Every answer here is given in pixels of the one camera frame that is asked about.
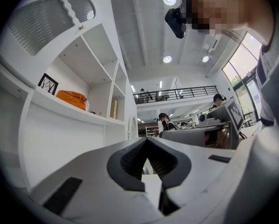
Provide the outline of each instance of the black hair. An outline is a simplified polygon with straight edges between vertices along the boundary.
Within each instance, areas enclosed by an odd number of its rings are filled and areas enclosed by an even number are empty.
[[[158,118],[159,118],[159,120],[161,120],[162,118],[167,118],[168,120],[169,120],[169,117],[168,117],[168,115],[166,114],[166,113],[160,113],[159,115],[158,115]]]
[[[223,97],[221,96],[221,94],[216,94],[216,95],[213,97],[213,103],[216,102],[217,99],[220,99],[221,101],[223,100]]]

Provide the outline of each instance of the glass window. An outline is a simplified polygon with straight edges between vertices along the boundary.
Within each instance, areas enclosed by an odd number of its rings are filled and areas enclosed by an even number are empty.
[[[258,61],[243,45],[240,45],[230,59],[230,63],[236,69],[239,76],[243,78],[256,67]]]
[[[237,72],[234,70],[230,63],[227,63],[227,65],[223,68],[223,71],[233,87],[241,81]]]
[[[253,106],[251,103],[251,98],[247,92],[247,89],[244,85],[242,85],[240,88],[238,88],[237,90],[235,90],[235,93],[239,99],[242,111],[243,111],[243,115],[253,112]]]
[[[256,57],[256,59],[259,59],[262,44],[254,36],[246,33],[242,44]]]
[[[260,96],[260,92],[259,92],[259,90],[258,90],[258,88],[256,86],[256,83],[254,81],[250,81],[247,84],[247,87],[248,87],[248,89],[249,89],[249,91],[251,93],[253,102],[255,103],[258,115],[260,116],[260,111],[261,111],[261,108],[262,108],[261,96]]]

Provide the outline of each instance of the black camera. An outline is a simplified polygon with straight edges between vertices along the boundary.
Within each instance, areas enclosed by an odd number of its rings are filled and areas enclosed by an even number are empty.
[[[171,8],[164,19],[175,33],[176,37],[182,39],[185,36],[186,20],[181,17],[180,7]]]

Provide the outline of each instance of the orange bag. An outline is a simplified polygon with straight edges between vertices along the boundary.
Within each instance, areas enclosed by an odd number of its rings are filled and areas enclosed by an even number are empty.
[[[86,109],[85,101],[87,98],[82,94],[73,91],[59,91],[56,97],[82,110]]]

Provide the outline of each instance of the framed picture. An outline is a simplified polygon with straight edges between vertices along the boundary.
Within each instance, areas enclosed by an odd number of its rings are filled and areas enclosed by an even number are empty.
[[[46,90],[48,93],[55,95],[56,88],[59,85],[57,81],[55,81],[53,78],[51,78],[46,73],[42,76],[38,86],[40,86],[42,89]]]

